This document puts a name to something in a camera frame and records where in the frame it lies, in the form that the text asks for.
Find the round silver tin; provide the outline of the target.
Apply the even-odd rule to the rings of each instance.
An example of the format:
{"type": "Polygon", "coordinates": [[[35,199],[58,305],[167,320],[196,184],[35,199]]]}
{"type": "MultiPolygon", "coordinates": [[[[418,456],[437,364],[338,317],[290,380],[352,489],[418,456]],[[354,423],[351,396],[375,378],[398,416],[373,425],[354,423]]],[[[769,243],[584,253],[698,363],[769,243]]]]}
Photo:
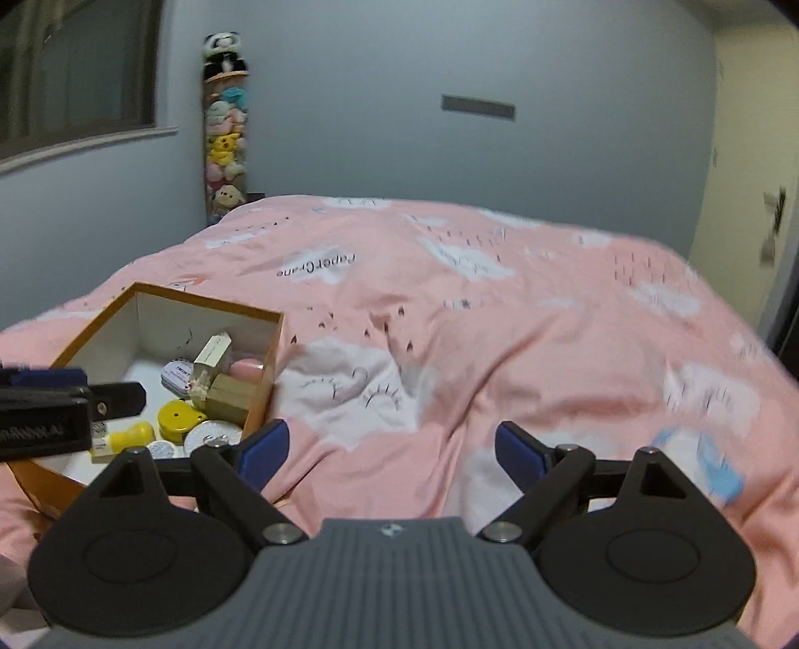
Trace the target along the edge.
{"type": "Polygon", "coordinates": [[[224,420],[204,420],[190,430],[184,438],[183,449],[190,456],[200,446],[211,441],[222,441],[229,446],[236,446],[242,439],[242,429],[237,424],[224,420]]]}

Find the small white round lid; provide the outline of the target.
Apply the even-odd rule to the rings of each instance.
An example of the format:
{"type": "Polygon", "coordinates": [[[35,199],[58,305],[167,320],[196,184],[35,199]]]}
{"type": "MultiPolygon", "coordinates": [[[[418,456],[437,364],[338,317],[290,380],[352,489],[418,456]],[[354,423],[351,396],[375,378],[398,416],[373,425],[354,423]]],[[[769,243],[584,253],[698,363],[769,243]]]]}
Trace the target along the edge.
{"type": "Polygon", "coordinates": [[[172,460],[172,458],[177,457],[176,446],[172,442],[165,441],[165,439],[155,439],[149,442],[148,450],[154,460],[172,460]]]}

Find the stack of plush toys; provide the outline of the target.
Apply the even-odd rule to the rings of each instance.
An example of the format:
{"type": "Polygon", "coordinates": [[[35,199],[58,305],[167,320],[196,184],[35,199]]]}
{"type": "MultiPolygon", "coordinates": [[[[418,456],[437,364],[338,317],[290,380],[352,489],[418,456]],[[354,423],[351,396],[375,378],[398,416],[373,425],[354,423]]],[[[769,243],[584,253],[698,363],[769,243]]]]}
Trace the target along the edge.
{"type": "Polygon", "coordinates": [[[237,31],[203,42],[204,189],[207,223],[247,201],[249,69],[237,31]]]}

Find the cream door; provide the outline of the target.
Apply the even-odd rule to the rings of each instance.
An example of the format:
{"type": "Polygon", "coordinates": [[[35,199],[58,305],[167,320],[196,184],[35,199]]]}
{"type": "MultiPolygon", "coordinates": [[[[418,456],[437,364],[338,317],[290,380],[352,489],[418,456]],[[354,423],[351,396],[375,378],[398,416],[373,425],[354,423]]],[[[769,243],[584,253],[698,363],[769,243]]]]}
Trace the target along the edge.
{"type": "Polygon", "coordinates": [[[689,262],[750,326],[774,289],[798,185],[798,30],[742,25],[719,31],[710,169],[689,262]],[[761,267],[765,193],[787,188],[773,267],[761,267]]]}

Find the red white mint tin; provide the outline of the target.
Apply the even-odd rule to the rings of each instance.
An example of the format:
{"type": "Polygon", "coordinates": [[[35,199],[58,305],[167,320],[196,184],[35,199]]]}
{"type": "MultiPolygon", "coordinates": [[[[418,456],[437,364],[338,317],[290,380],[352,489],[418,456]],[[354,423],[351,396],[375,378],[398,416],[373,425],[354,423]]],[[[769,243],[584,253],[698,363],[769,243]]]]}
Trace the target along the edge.
{"type": "Polygon", "coordinates": [[[188,359],[171,359],[160,370],[161,385],[180,399],[187,399],[192,372],[194,372],[194,364],[188,359]]]}

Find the olive green cube box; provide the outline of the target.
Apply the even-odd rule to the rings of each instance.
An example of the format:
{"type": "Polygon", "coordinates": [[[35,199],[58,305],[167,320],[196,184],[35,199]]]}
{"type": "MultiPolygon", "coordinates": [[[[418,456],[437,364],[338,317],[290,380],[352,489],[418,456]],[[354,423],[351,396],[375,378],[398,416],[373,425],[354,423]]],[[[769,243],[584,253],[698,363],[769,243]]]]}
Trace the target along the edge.
{"type": "Polygon", "coordinates": [[[209,419],[224,420],[242,427],[256,390],[256,385],[251,382],[219,373],[207,391],[202,411],[209,419]]]}

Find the orange cardboard box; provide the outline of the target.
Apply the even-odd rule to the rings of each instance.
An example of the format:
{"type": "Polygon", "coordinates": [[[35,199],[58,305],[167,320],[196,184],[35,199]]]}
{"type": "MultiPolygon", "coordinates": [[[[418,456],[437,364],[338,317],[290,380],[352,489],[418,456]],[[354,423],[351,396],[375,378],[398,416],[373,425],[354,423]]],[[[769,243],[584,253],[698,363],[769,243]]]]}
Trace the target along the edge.
{"type": "MultiPolygon", "coordinates": [[[[263,361],[263,377],[249,401],[242,438],[266,423],[274,385],[276,353],[285,317],[263,308],[243,306],[156,287],[133,284],[112,300],[69,342],[54,342],[57,355],[26,359],[23,365],[80,368],[89,384],[136,381],[146,391],[141,415],[111,420],[108,431],[149,422],[161,437],[157,415],[177,395],[161,381],[169,361],[194,361],[214,334],[229,334],[233,358],[263,361]]],[[[11,462],[9,470],[21,490],[42,514],[58,518],[84,485],[104,469],[90,452],[11,462]]]]}

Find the pink bottle orange neck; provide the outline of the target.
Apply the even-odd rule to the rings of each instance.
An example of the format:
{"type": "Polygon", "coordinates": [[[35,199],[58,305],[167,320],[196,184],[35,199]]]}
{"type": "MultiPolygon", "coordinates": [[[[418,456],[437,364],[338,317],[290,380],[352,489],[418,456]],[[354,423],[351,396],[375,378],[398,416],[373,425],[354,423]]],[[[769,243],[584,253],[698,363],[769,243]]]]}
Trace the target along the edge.
{"type": "Polygon", "coordinates": [[[259,384],[264,373],[264,362],[260,358],[245,357],[236,359],[229,366],[228,375],[248,384],[259,384]]]}

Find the yellow stamp bottle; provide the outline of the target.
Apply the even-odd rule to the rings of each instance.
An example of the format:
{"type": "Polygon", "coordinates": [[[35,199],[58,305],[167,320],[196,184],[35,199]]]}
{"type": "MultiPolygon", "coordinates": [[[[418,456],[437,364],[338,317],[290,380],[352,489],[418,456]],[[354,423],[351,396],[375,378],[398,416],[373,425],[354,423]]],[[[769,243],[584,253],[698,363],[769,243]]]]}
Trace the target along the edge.
{"type": "Polygon", "coordinates": [[[118,456],[132,447],[147,447],[155,439],[156,434],[154,434],[152,424],[138,422],[126,430],[106,431],[106,433],[95,435],[92,438],[89,452],[92,460],[106,460],[106,458],[118,456]]]}

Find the yellow tape measure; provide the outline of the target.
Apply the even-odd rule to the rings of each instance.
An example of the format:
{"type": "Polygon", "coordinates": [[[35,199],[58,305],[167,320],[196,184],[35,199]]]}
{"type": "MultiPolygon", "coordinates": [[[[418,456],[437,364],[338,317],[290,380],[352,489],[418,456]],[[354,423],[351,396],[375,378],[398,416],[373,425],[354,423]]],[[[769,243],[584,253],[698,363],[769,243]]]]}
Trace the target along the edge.
{"type": "Polygon", "coordinates": [[[158,410],[158,433],[165,441],[183,445],[187,434],[206,419],[206,414],[188,401],[171,400],[158,410]]]}

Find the pink cloud print bedspread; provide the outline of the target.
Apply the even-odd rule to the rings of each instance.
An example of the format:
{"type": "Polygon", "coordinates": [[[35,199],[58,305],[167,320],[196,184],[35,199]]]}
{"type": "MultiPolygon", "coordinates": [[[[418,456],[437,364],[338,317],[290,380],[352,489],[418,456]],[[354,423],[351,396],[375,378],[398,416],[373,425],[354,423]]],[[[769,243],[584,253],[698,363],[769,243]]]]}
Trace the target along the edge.
{"type": "Polygon", "coordinates": [[[504,419],[601,457],[654,445],[755,555],[741,629],[797,635],[797,382],[672,250],[486,208],[271,197],[8,327],[2,359],[49,364],[138,281],[283,314],[272,412],[291,450],[266,496],[305,529],[479,529],[517,495],[504,419]]]}

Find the dark wall plate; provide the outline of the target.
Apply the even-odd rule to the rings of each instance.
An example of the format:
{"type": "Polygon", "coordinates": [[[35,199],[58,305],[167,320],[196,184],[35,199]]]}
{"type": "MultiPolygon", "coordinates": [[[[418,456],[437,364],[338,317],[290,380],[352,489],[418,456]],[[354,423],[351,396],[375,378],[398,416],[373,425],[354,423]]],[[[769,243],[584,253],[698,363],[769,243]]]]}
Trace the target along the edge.
{"type": "Polygon", "coordinates": [[[443,95],[441,96],[441,109],[445,112],[466,113],[466,115],[485,116],[485,118],[509,120],[509,122],[516,119],[515,104],[474,99],[474,97],[443,95]]]}

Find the window frame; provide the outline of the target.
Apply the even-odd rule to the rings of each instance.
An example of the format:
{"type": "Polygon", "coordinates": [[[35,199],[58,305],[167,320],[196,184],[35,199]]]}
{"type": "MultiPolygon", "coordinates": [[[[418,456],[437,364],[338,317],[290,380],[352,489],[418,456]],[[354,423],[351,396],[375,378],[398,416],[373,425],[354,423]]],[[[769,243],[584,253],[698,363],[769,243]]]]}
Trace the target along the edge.
{"type": "Polygon", "coordinates": [[[1,170],[157,124],[165,1],[1,4],[1,170]]]}

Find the white patterned carton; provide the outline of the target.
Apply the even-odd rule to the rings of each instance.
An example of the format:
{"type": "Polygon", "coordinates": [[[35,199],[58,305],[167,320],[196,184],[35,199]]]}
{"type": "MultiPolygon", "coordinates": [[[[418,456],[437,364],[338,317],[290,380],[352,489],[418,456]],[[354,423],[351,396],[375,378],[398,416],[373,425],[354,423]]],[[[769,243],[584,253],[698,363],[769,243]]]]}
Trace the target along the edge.
{"type": "Polygon", "coordinates": [[[192,401],[205,401],[215,378],[228,368],[233,341],[226,331],[210,336],[192,363],[188,396],[192,401]]]}

